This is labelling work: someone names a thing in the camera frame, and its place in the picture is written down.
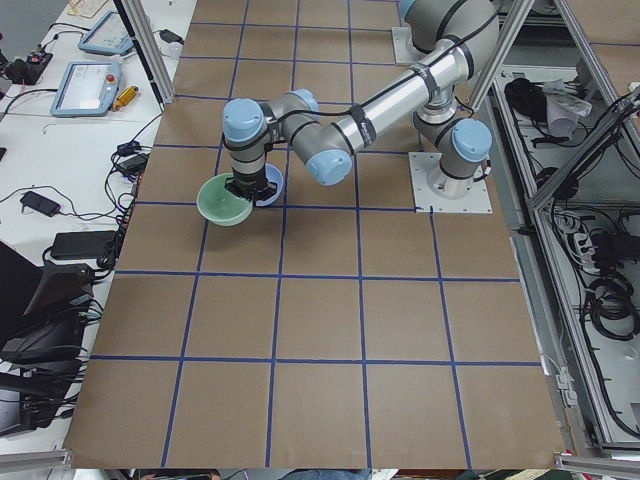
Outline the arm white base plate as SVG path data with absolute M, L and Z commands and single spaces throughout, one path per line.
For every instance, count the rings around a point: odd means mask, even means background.
M 397 65 L 408 66 L 425 56 L 423 52 L 414 46 L 409 27 L 393 27 L 391 29 L 391 37 Z
M 485 180 L 477 167 L 466 180 L 448 177 L 441 169 L 441 154 L 410 152 L 409 170 L 415 210 L 419 213 L 491 214 L 492 206 Z

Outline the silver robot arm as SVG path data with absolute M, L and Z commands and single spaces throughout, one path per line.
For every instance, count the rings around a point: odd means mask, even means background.
M 441 152 L 435 175 L 444 184 L 436 193 L 453 198 L 456 187 L 473 181 L 492 135 L 481 121 L 458 118 L 454 90 L 489 61 L 499 36 L 498 11 L 490 1 L 403 1 L 400 8 L 423 58 L 369 99 L 333 114 L 331 123 L 319 122 L 322 113 L 306 89 L 265 102 L 234 99 L 224 107 L 223 143 L 232 158 L 227 191 L 250 202 L 273 197 L 266 155 L 279 141 L 320 184 L 335 185 L 350 173 L 356 153 L 405 117 Z

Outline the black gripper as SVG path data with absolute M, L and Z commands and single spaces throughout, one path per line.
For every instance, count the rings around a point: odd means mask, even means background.
M 236 197 L 246 200 L 261 200 L 270 195 L 265 172 L 254 174 L 233 172 L 225 181 L 224 187 Z

